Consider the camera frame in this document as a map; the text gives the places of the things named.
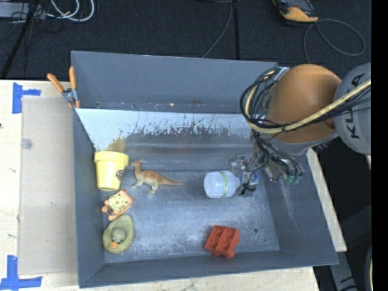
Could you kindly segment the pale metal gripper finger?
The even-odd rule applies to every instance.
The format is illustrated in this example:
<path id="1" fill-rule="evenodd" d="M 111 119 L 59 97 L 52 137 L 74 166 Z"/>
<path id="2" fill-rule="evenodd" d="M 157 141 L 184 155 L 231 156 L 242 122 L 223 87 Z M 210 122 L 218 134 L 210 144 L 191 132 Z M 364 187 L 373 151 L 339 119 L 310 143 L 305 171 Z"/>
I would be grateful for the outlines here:
<path id="1" fill-rule="evenodd" d="M 248 172 L 250 171 L 248 160 L 245 154 L 235 155 L 229 159 L 229 165 L 232 172 Z"/>
<path id="2" fill-rule="evenodd" d="M 258 186 L 258 176 L 256 172 L 244 172 L 239 195 L 243 197 L 252 196 Z"/>

